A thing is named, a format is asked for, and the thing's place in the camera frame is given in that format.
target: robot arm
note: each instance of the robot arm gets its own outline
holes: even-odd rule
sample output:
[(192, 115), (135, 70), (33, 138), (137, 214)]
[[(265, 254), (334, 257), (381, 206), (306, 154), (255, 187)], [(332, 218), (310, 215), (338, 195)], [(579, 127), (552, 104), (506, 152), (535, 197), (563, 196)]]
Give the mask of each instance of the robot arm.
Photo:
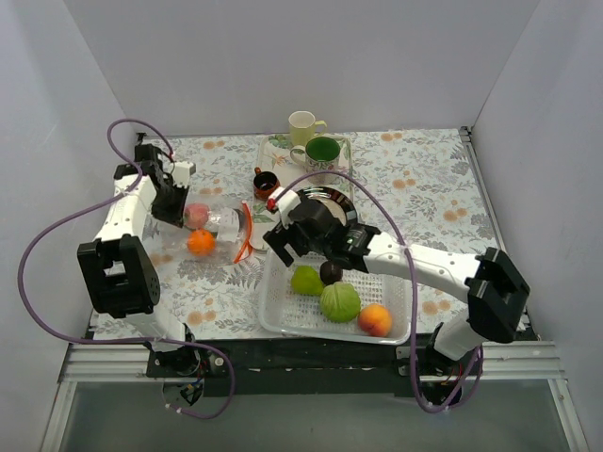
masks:
[[(122, 318), (145, 337), (190, 342), (194, 337), (188, 327), (159, 303), (159, 279), (140, 237), (149, 212), (159, 220), (183, 226), (188, 181), (195, 166), (175, 162), (164, 172), (160, 151), (150, 144), (135, 148), (135, 161), (144, 173), (139, 185), (111, 205), (103, 228), (92, 242), (79, 246), (77, 259), (98, 313)], [(134, 167), (119, 165), (114, 175), (115, 194), (125, 191), (137, 176)], [(189, 347), (156, 343), (148, 348), (162, 365), (183, 375), (199, 361), (197, 352)]]
[[(357, 222), (357, 214), (350, 209), (347, 224), (342, 224), (304, 190), (287, 192), (276, 202), (282, 191), (278, 188), (268, 203), (270, 211), (280, 212), (281, 222), (264, 239), (287, 266), (293, 263), (285, 248), (288, 245), (299, 256), (313, 251), (344, 269), (410, 279), (405, 248), (390, 234)], [(489, 248), (478, 256), (418, 245), (409, 251), (419, 283), (468, 305), (436, 328), (426, 350), (433, 363), (456, 362), (484, 341), (513, 341), (530, 288), (506, 253)]]

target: dish rack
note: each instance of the dish rack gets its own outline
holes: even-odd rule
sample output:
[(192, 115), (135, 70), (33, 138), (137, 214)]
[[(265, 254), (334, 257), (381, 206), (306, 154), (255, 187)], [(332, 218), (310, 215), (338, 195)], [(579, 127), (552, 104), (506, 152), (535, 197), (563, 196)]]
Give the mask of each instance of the dish rack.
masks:
[(286, 267), (270, 250), (266, 257), (264, 276), (260, 285), (259, 321), (268, 331), (299, 336), (336, 339), (368, 344), (399, 345), (410, 336), (410, 284), (402, 278), (372, 275), (344, 270), (343, 282), (351, 283), (362, 301), (362, 308), (371, 303), (383, 305), (393, 318), (392, 329), (386, 337), (373, 337), (362, 331), (356, 322), (334, 323), (320, 310), (320, 297), (300, 295), (291, 289), (291, 277), (298, 266), (311, 266), (319, 271), (324, 257), (310, 253), (297, 257)]

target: mug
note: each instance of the mug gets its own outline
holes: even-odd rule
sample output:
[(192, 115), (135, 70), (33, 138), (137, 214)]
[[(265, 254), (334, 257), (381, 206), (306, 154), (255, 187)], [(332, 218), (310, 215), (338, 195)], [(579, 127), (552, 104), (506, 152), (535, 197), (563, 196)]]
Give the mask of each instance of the mug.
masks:
[[(317, 125), (321, 125), (322, 130), (315, 135)], [(320, 137), (326, 131), (327, 123), (317, 121), (309, 111), (296, 111), (289, 116), (289, 134), (293, 146), (305, 146), (312, 138)]]
[(272, 192), (281, 186), (281, 184), (273, 172), (262, 171), (258, 167), (254, 171), (253, 194), (258, 200), (267, 200)]
[[(291, 160), (306, 172), (337, 170), (340, 154), (339, 143), (329, 137), (312, 138), (306, 146), (294, 146), (290, 153)], [(335, 174), (319, 174), (309, 179), (313, 184), (332, 184), (336, 178)]]

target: tray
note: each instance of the tray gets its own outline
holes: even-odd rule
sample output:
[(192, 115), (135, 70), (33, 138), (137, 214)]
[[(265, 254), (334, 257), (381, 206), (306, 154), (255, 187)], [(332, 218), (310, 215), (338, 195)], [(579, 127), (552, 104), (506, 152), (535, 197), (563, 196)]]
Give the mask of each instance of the tray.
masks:
[[(351, 143), (347, 137), (339, 135), (326, 134), (325, 137), (336, 139), (341, 146), (341, 155), (339, 157), (339, 167), (337, 170), (346, 172), (351, 175)], [(269, 135), (262, 139), (257, 156), (256, 166), (262, 171), (272, 171), (279, 178), (281, 186), (287, 186), (298, 177), (305, 174), (305, 170), (294, 163), (289, 156), (291, 149), (291, 141), (289, 135)], [(353, 189), (351, 182), (337, 178), (334, 184), (328, 184), (341, 191), (353, 202)], [(312, 184), (306, 179), (297, 185), (297, 189)], [(277, 215), (272, 215), (266, 210), (266, 202), (258, 199), (253, 200), (252, 208), (253, 232), (251, 238), (252, 247), (255, 250), (267, 251), (269, 246), (262, 238), (266, 232), (271, 230), (280, 218)]]
[(402, 278), (370, 275), (359, 271), (344, 271), (343, 281), (351, 283), (362, 301), (385, 306), (393, 316), (392, 330), (387, 337), (373, 337), (360, 330), (355, 320), (334, 323), (320, 311), (320, 297), (299, 295), (291, 290), (291, 277), (297, 266), (311, 266), (318, 271), (324, 257), (308, 254), (298, 257), (287, 268), (274, 251), (266, 257), (260, 286), (259, 321), (268, 331), (300, 336), (363, 342), (368, 344), (399, 345), (410, 336), (410, 285)]

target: small brown cup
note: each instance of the small brown cup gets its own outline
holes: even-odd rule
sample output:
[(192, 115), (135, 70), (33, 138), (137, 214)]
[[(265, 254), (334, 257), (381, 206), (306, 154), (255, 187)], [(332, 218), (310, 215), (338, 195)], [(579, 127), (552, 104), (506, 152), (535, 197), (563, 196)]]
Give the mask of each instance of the small brown cup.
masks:
[(276, 174), (271, 171), (262, 171), (258, 167), (254, 171), (253, 194), (258, 200), (267, 200), (272, 192), (281, 186), (281, 184)]

